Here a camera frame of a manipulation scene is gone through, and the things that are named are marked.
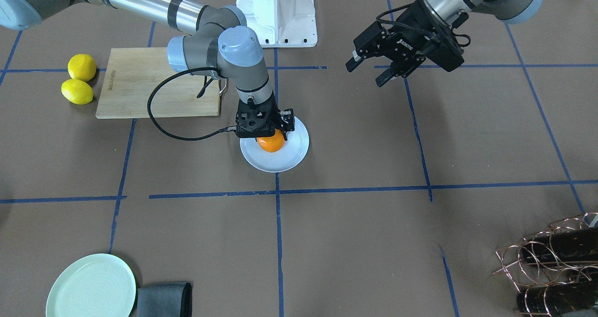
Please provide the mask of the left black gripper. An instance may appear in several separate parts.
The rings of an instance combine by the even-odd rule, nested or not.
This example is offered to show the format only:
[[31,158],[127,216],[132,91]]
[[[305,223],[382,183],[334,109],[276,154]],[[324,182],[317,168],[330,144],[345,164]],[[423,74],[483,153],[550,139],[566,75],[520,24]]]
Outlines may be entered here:
[[353,72],[368,58],[391,60],[391,68],[376,77],[377,87],[394,78],[403,78],[425,59],[447,72],[459,68],[465,61],[463,49],[449,25],[435,16],[426,0],[416,0],[381,13],[353,44],[355,50],[345,64],[348,72]]

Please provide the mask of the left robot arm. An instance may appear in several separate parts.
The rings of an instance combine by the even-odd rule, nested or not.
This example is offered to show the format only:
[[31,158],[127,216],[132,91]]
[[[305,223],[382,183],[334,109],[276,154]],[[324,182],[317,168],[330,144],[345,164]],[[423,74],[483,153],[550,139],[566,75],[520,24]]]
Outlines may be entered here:
[[348,72],[373,57],[390,59],[391,65],[376,78],[382,86],[397,77],[406,78],[426,60],[447,72],[464,63],[463,49],[455,29],[469,19],[470,12],[495,16],[507,24],[527,21],[543,0],[415,0],[387,12],[354,40]]

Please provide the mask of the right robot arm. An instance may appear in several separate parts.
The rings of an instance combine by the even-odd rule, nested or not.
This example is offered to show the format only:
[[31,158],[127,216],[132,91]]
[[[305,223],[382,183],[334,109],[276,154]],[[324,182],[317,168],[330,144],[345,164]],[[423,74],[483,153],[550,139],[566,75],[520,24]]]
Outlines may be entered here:
[[205,76],[206,85],[211,80],[233,81],[238,93],[235,123],[218,133],[254,140],[281,136],[286,143],[295,130],[293,109],[278,108],[263,47],[236,6],[213,7],[194,0],[1,0],[1,25],[23,31],[77,4],[106,6],[181,32],[166,50],[174,74],[159,83],[147,101],[147,114],[163,134],[185,140],[166,131],[152,111],[158,91],[184,74]]

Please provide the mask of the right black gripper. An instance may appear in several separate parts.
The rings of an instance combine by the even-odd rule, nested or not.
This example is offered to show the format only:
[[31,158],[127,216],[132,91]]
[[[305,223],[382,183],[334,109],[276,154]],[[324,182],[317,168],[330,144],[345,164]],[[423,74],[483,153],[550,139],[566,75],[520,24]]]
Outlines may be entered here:
[[247,103],[238,102],[236,112],[236,135],[238,138],[271,137],[276,130],[283,133],[284,140],[287,132],[295,130],[293,109],[284,111],[278,109],[275,97],[265,102],[255,104],[250,98]]

